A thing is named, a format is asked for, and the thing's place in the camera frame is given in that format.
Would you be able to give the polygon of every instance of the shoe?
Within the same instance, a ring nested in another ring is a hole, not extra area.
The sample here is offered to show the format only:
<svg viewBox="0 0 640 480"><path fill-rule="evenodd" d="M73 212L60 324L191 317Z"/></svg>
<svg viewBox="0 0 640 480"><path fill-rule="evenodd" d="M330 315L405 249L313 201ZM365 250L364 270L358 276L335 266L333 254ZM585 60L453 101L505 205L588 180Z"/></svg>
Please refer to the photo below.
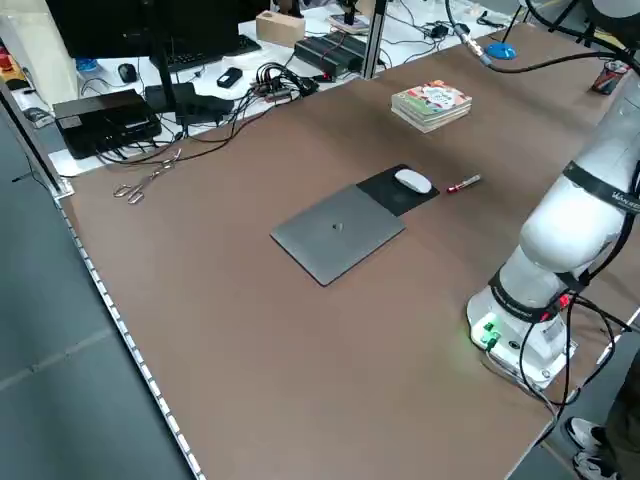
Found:
<svg viewBox="0 0 640 480"><path fill-rule="evenodd" d="M598 453L598 450L605 443L604 428L600 425L582 418L571 417L565 422L564 426L571 440L587 453L592 455Z"/></svg>
<svg viewBox="0 0 640 480"><path fill-rule="evenodd" d="M573 468L583 480L622 480L622 477L604 460L580 452L573 457Z"/></svg>

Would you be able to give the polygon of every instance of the soda can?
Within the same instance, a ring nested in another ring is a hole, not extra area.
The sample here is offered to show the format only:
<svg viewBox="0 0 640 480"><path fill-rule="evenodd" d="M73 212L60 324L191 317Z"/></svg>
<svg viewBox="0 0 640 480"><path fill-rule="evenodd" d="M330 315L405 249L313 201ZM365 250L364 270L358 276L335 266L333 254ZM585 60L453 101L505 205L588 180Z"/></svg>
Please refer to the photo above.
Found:
<svg viewBox="0 0 640 480"><path fill-rule="evenodd" d="M629 65L620 60L606 62L602 72L591 86L591 90L602 95L611 95L629 70Z"/></svg>

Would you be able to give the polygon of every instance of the laptop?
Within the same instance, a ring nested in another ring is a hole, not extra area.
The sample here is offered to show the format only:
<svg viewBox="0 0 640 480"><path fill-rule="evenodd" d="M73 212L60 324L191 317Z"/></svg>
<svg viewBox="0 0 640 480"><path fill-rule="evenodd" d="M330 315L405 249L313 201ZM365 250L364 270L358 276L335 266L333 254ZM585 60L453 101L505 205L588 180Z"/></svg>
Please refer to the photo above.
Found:
<svg viewBox="0 0 640 480"><path fill-rule="evenodd" d="M404 229L399 218L351 185L276 227L271 237L327 286Z"/></svg>

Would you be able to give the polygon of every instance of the tabletop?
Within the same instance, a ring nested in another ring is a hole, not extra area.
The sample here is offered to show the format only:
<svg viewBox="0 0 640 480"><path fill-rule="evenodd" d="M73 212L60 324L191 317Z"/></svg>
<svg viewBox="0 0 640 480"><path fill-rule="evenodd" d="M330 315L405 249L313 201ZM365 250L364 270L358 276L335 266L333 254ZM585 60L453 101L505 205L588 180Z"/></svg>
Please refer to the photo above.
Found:
<svg viewBox="0 0 640 480"><path fill-rule="evenodd" d="M584 51L522 25L514 66ZM108 167L62 201L209 479L505 477L548 413L483 368L464 308L608 108L599 61L498 75L455 47L278 108L179 165L130 207ZM441 79L471 114L423 135L393 93ZM186 154L203 150L193 140ZM269 237L300 210L398 163L441 190L407 230L327 288ZM587 291L629 317L637 238ZM607 344L576 315L574 377Z"/></svg>
<svg viewBox="0 0 640 480"><path fill-rule="evenodd" d="M486 25L479 25L476 19L485 11L484 7L467 0L452 1L453 12L456 20L466 22L471 30L471 35L476 38L495 31L495 28ZM324 7L312 8L304 11L306 20L306 32L308 36L318 36L329 33L331 24L327 18L331 14L342 12L337 5L327 5ZM490 12L492 17L505 24L509 22L509 17L497 12ZM445 21L446 13L443 3L428 2L423 0L403 0L403 2L389 3L387 7L387 17L383 33L383 44L381 58L390 63L391 66L399 65L405 61L411 61L430 53L437 52L456 45L459 43L457 37L452 35L442 39L442 41L433 41L424 39L422 33L411 26L413 22L416 25L424 25L426 22ZM255 77L256 70L267 62L287 63L291 59L293 50L273 43L259 41L256 37L256 22L245 22L239 25L240 33L247 35L253 40L258 41L262 46L262 50L250 54L240 55L238 57L224 57L221 61L209 63L202 67L196 67L184 70L178 74L172 74L174 82L192 82L196 93L199 95L214 95L224 99L239 99L247 91L250 81ZM122 63L131 63L139 72L139 81L123 85L122 80L118 76L118 65ZM236 67L243 71L243 78L240 79L232 88L223 89L217 86L217 79L229 68ZM313 76L322 73L312 65L309 65L298 58L293 58L288 67L302 76ZM357 78L357 74L345 75L338 78L335 83L323 83L320 85L321 90L333 88L347 81ZM149 61L148 58L116 58L99 60L99 68L94 72L87 72L80 76L80 87L85 82L93 78L100 78L108 82L103 84L98 81L92 81L86 85L86 96L93 96L103 93L110 93L118 90L135 89L138 93L142 93L144 86L159 85L160 77L158 70ZM19 104L24 105L25 102L37 101L37 97L31 96L28 99L17 92L15 94ZM271 107L271 104L259 101L251 105L247 110L247 115L253 115L262 112ZM164 127L162 133L156 137L156 140L170 140L173 133L180 131L181 127L173 123L175 116L173 114L164 115ZM204 132L213 128L214 125L203 127L190 127L192 133ZM127 155L135 155L136 150L125 150ZM51 160L59 174L65 176L76 176L81 173L100 168L104 164L103 159L97 157L89 157L82 160L74 159L69 151L65 148L55 151L51 154Z"/></svg>

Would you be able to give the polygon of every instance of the marker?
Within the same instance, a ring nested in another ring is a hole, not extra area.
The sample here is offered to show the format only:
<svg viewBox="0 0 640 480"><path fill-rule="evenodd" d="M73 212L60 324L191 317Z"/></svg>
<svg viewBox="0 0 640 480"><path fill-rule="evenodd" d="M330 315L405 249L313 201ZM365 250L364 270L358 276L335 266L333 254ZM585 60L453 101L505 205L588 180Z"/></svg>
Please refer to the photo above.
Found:
<svg viewBox="0 0 640 480"><path fill-rule="evenodd" d="M457 185L454 185L453 187L447 188L447 193L459 192L460 190L462 190L464 188L470 187L474 183L478 183L480 180L482 180L482 175L474 175L473 177L466 179L462 183L459 183Z"/></svg>

